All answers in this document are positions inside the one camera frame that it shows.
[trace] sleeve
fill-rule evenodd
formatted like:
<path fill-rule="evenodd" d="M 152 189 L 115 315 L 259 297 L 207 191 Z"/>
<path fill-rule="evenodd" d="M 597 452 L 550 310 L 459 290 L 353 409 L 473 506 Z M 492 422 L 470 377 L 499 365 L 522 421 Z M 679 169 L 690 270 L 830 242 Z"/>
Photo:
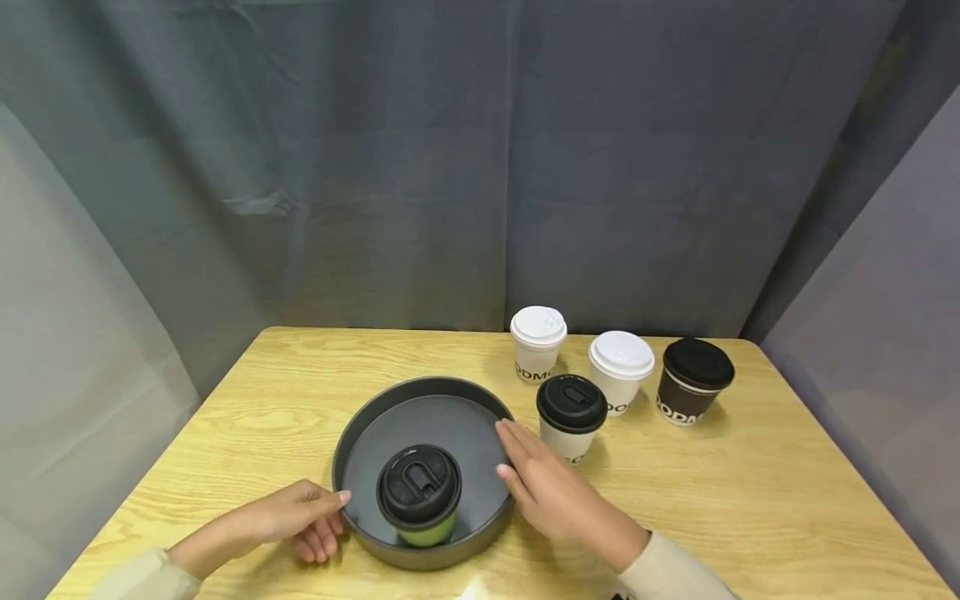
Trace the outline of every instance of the sleeve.
<path fill-rule="evenodd" d="M 705 564 L 656 531 L 620 581 L 635 600 L 736 600 Z"/>
<path fill-rule="evenodd" d="M 90 600 L 193 600 L 200 581 L 170 562 L 167 553 L 151 550 L 105 577 Z"/>

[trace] wooden table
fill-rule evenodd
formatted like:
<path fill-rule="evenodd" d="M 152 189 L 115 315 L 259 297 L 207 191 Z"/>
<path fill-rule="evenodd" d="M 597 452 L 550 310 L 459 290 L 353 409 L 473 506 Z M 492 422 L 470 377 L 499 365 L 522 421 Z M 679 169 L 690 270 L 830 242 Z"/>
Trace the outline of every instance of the wooden table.
<path fill-rule="evenodd" d="M 570 336 L 560 371 L 588 373 L 590 339 Z M 671 340 L 648 341 L 660 357 Z M 680 428 L 639 398 L 608 420 L 580 465 L 597 489 L 745 600 L 952 598 L 759 348 L 717 344 L 737 371 L 719 405 Z M 644 384 L 648 397 L 659 366 Z M 384 388 L 431 374 L 485 386 L 536 431 L 535 388 L 514 373 L 509 334 L 267 329 L 50 597 L 85 597 L 120 563 L 301 477 L 329 486 L 353 413 Z M 356 540 L 333 564 L 313 567 L 263 547 L 214 574 L 200 597 L 610 598 L 610 584 L 593 558 L 551 546 L 515 515 L 485 553 L 444 571 L 395 569 Z"/>

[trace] round tray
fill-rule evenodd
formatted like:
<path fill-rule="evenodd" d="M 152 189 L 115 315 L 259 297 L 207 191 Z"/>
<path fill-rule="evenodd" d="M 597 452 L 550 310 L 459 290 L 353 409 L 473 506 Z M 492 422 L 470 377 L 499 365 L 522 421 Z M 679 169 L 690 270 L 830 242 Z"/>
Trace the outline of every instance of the round tray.
<path fill-rule="evenodd" d="M 508 459 L 493 425 L 513 418 L 496 396 L 454 377 L 404 381 L 367 402 L 347 424 L 333 455 L 333 488 L 353 492 L 344 515 L 360 545 L 384 563 L 424 571 L 460 563 L 490 545 L 514 506 L 496 475 L 496 466 Z M 453 536 L 430 548 L 403 541 L 376 504 L 380 470 L 414 444 L 445 449 L 463 475 Z"/>

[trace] black lid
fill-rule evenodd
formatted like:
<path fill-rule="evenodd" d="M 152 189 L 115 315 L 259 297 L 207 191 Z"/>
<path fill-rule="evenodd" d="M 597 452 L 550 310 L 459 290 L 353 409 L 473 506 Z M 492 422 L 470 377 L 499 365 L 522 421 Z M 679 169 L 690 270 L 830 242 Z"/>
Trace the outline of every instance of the black lid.
<path fill-rule="evenodd" d="M 607 398 L 580 375 L 554 375 L 537 390 L 537 410 L 543 420 L 566 433 L 589 433 L 607 419 Z"/>
<path fill-rule="evenodd" d="M 460 468 L 449 452 L 430 444 L 395 454 L 376 484 L 377 504 L 392 525 L 421 531 L 438 524 L 460 502 Z"/>
<path fill-rule="evenodd" d="M 733 381 L 733 363 L 727 353 L 696 338 L 666 347 L 663 366 L 683 383 L 703 390 L 723 390 Z"/>

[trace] left hand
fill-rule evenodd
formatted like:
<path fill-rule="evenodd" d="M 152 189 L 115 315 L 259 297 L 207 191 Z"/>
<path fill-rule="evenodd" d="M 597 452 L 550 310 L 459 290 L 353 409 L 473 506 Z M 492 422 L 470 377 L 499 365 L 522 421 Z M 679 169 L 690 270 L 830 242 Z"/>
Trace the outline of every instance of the left hand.
<path fill-rule="evenodd" d="M 340 510 L 349 501 L 348 491 L 331 493 L 301 479 L 210 521 L 167 554 L 201 580 L 271 541 L 286 540 L 308 563 L 325 563 L 337 552 L 344 533 Z"/>
<path fill-rule="evenodd" d="M 223 519 L 248 532 L 253 547 L 286 540 L 306 562 L 325 563 L 337 553 L 337 536 L 344 534 L 340 509 L 349 500 L 349 491 L 331 493 L 301 479 L 230 511 Z"/>

